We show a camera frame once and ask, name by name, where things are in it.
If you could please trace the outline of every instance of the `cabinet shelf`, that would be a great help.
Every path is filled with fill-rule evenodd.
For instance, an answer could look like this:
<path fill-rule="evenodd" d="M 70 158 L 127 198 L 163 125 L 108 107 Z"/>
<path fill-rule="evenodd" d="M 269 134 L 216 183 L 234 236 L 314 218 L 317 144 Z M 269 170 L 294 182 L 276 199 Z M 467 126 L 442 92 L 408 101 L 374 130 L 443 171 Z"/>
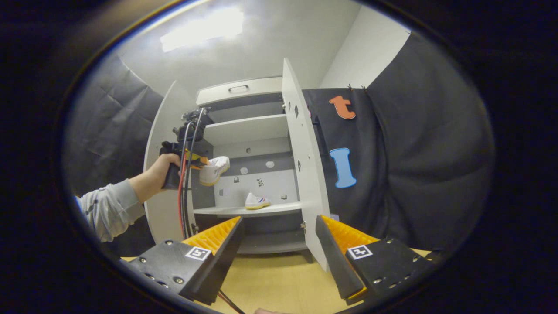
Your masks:
<path fill-rule="evenodd" d="M 204 139 L 213 146 L 287 137 L 286 115 L 246 118 L 210 124 Z"/>
<path fill-rule="evenodd" d="M 208 207 L 194 210 L 194 214 L 218 215 L 220 217 L 250 216 L 263 217 L 293 213 L 301 208 L 300 202 L 273 204 L 258 210 L 247 210 L 244 207 Z"/>
<path fill-rule="evenodd" d="M 274 232 L 271 234 L 247 234 L 238 254 L 269 254 L 306 250 L 304 230 Z"/>

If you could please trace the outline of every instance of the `wooden floor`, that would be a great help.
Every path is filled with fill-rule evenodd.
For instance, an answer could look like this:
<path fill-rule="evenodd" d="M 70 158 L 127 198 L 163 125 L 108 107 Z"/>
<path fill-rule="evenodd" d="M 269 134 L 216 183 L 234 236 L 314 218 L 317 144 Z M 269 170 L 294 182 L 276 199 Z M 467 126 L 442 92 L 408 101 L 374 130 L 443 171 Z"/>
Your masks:
<path fill-rule="evenodd" d="M 331 273 L 323 271 L 317 262 L 307 263 L 299 253 L 238 255 L 221 290 L 246 314 L 257 308 L 304 314 L 349 308 L 339 297 Z M 236 313 L 220 298 L 210 308 Z"/>

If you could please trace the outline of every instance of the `drawer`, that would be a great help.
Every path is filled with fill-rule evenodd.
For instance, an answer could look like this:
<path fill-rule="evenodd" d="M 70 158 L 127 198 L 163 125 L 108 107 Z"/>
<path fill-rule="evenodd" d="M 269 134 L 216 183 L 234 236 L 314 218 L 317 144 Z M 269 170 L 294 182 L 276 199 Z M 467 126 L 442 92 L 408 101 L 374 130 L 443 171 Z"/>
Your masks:
<path fill-rule="evenodd" d="M 200 89 L 196 97 L 198 106 L 245 96 L 281 93 L 283 77 L 241 80 Z"/>

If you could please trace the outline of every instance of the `white sneaker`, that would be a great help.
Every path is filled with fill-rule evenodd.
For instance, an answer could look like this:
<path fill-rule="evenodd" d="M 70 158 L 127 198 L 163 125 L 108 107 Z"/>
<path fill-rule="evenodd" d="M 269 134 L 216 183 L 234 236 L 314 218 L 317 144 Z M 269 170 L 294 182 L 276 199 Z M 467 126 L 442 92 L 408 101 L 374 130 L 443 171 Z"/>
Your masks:
<path fill-rule="evenodd" d="M 262 207 L 271 205 L 270 200 L 265 197 L 257 197 L 252 192 L 248 193 L 244 208 L 247 210 L 258 210 Z"/>
<path fill-rule="evenodd" d="M 221 174 L 229 170 L 230 161 L 228 157 L 220 156 L 209 160 L 209 165 L 200 169 L 200 183 L 210 187 L 219 181 Z"/>

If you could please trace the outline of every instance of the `ceiling light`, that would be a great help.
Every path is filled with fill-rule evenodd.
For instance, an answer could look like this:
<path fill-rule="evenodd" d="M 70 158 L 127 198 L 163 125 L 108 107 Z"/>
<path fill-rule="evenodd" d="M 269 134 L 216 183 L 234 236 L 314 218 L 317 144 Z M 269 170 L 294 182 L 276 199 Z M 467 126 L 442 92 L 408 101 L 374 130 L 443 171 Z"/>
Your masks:
<path fill-rule="evenodd" d="M 202 41 L 230 37 L 242 32 L 244 13 L 238 9 L 222 9 L 214 12 L 203 20 L 191 21 L 164 36 L 161 36 L 163 52 L 191 46 Z"/>

